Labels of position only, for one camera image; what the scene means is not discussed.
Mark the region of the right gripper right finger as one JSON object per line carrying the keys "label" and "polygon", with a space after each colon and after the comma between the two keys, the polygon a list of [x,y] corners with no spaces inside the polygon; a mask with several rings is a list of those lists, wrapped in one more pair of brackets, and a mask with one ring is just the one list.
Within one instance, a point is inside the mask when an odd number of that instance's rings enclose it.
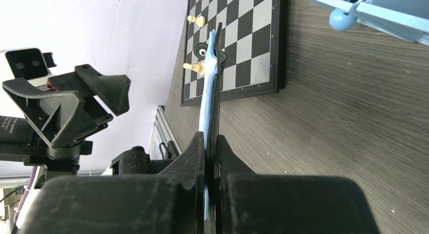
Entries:
{"label": "right gripper right finger", "polygon": [[353,180],[256,174],[223,135],[216,151],[217,233],[379,233]]}

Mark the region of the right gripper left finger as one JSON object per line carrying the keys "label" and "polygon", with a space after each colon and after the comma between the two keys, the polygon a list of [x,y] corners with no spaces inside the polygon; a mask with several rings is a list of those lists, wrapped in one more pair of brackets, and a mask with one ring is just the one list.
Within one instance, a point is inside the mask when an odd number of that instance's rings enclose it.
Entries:
{"label": "right gripper left finger", "polygon": [[49,180],[19,233],[203,233],[204,137],[159,174]]}

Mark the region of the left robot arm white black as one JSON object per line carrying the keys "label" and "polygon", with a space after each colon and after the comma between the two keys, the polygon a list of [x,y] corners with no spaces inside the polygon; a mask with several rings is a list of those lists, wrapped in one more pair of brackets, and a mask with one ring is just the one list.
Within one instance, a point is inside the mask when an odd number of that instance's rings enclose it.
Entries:
{"label": "left robot arm white black", "polygon": [[23,117],[1,117],[1,160],[45,167],[35,178],[41,183],[75,175],[80,156],[92,153],[89,137],[129,110],[130,85],[126,75],[103,75],[88,64],[41,86],[25,78],[3,82]]}

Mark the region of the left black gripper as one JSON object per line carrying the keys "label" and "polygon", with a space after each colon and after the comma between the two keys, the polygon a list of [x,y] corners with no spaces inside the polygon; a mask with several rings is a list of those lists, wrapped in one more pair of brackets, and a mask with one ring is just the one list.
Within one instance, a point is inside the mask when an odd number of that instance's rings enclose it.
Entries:
{"label": "left black gripper", "polygon": [[128,112],[130,85],[126,75],[103,75],[88,64],[48,78],[51,91],[37,89],[24,78],[2,83],[3,90],[51,148],[78,145],[113,119],[96,96],[116,116]]}

